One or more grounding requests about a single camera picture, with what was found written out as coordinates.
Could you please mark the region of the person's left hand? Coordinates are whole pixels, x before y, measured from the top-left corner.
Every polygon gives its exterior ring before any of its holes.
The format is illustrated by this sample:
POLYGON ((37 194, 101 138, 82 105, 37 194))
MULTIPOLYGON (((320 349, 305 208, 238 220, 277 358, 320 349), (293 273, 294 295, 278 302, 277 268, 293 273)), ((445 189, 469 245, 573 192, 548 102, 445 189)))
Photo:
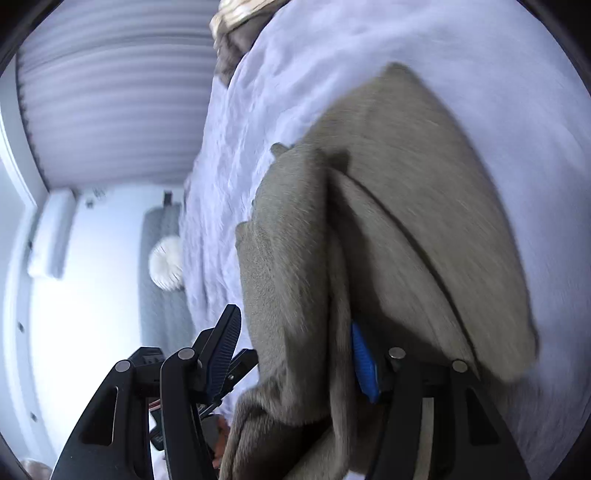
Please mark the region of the person's left hand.
POLYGON ((226 421, 223 416, 215 415, 214 418, 216 420, 217 439, 214 443, 214 447, 212 447, 214 453, 212 466, 215 470, 218 470, 221 467, 226 444, 228 443, 230 427, 228 421, 226 421))

